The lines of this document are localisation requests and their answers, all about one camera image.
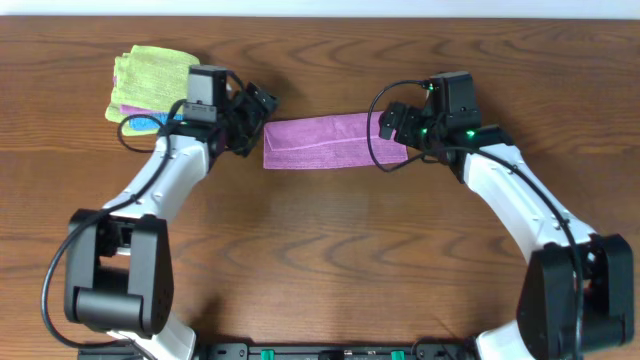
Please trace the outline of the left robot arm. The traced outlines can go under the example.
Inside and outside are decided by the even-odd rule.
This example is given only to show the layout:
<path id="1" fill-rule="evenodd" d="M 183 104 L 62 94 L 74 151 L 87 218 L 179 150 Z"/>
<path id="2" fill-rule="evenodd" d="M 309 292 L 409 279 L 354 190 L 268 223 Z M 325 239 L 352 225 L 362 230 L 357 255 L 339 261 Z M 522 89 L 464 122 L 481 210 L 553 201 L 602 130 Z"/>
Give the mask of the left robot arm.
<path id="1" fill-rule="evenodd" d="M 231 92 L 237 76 L 218 66 L 192 65 L 186 96 L 158 120 L 149 159 L 127 187 L 99 210 L 80 209 L 51 264 L 66 262 L 64 313 L 110 336 L 80 343 L 55 330 L 48 294 L 41 294 L 45 326 L 81 359 L 194 357 L 197 335 L 172 311 L 174 278 L 168 225 L 194 186 L 225 153 L 246 157 L 279 105 L 252 82 Z"/>

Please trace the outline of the green folded cloth on top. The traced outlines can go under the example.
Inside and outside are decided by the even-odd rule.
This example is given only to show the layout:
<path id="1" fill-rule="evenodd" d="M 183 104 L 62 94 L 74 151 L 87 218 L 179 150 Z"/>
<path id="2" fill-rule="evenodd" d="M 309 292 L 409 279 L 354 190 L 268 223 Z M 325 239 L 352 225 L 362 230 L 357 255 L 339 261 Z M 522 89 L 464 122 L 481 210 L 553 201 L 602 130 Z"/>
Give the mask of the green folded cloth on top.
<path id="1" fill-rule="evenodd" d="M 189 53 L 155 46 L 134 45 L 115 58 L 111 105 L 168 110 L 187 94 L 191 65 L 200 60 Z"/>

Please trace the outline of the light green bottom folded cloth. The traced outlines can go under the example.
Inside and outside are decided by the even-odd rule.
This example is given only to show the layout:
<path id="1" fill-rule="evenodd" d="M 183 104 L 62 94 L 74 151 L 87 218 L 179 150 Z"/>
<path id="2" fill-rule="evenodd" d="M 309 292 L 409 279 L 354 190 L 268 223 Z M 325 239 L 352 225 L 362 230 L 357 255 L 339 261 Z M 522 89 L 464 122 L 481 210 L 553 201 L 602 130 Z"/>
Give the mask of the light green bottom folded cloth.
<path id="1" fill-rule="evenodd" d="M 171 71 L 171 62 L 168 59 L 158 56 L 157 54 L 140 54 L 131 52 L 116 58 L 113 78 L 114 77 L 117 77 L 121 81 L 125 81 L 134 77 L 173 78 L 173 74 Z M 108 121 L 121 123 L 127 116 L 136 114 L 151 115 L 154 113 L 123 114 L 111 104 L 110 100 L 105 112 L 105 117 Z"/>

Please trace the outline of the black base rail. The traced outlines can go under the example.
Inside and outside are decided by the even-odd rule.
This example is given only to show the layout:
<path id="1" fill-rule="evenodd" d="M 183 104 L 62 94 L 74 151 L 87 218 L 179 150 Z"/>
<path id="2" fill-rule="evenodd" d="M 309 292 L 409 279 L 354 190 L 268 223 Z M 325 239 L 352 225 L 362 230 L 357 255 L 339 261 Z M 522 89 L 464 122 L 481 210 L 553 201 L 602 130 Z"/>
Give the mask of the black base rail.
<path id="1" fill-rule="evenodd" d="M 415 345 L 198 345 L 195 360 L 478 360 L 465 342 L 418 342 Z"/>

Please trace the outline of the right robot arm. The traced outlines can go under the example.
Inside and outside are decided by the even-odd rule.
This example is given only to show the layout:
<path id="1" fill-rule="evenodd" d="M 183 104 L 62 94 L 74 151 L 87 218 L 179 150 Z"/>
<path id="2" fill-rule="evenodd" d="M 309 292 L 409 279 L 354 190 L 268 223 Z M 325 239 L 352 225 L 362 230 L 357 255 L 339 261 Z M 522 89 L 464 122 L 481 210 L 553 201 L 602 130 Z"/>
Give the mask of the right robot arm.
<path id="1" fill-rule="evenodd" d="M 619 234 L 575 217 L 534 175 L 512 138 L 484 125 L 464 71 L 417 81 L 422 107 L 392 102 L 379 136 L 449 167 L 495 213 L 527 272 L 515 320 L 477 335 L 475 359 L 580 359 L 630 343 L 635 333 L 634 258 Z"/>

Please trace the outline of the blue folded cloth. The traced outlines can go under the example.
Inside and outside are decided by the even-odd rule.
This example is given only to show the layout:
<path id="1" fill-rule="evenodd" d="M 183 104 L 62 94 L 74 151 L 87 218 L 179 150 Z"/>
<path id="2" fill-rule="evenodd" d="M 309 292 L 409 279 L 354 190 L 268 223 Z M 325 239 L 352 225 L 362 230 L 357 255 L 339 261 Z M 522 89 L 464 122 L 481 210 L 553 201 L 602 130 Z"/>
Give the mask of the blue folded cloth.
<path id="1" fill-rule="evenodd" d="M 162 124 L 166 124 L 168 119 L 168 114 L 154 113 L 154 114 L 151 114 L 151 117 L 156 118 Z M 154 122 L 149 118 L 143 117 L 141 115 L 138 115 L 132 118 L 129 121 L 129 126 L 131 127 L 132 130 L 139 131 L 139 132 L 157 130 L 159 128 L 159 125 L 156 122 Z"/>

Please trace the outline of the purple microfibre cloth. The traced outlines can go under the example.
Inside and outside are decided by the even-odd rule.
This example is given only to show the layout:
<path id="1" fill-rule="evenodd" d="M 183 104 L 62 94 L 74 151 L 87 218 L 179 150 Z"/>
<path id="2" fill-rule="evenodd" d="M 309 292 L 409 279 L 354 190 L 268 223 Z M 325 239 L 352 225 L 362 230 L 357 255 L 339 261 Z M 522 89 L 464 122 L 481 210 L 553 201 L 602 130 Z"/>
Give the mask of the purple microfibre cloth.
<path id="1" fill-rule="evenodd" d="M 263 167 L 323 170 L 406 161 L 404 145 L 378 136 L 379 116 L 355 113 L 269 122 L 264 127 Z"/>

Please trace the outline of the pink folded cloth in stack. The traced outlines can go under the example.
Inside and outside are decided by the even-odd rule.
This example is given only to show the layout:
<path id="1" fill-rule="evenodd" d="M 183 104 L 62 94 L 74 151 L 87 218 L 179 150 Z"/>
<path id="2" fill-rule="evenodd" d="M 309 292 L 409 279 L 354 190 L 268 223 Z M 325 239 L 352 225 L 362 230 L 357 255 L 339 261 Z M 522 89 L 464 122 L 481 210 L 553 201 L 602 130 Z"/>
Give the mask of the pink folded cloth in stack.
<path id="1" fill-rule="evenodd" d="M 187 79 L 178 77 L 142 77 L 125 81 L 113 78 L 111 104 L 123 114 L 163 113 L 186 97 Z"/>

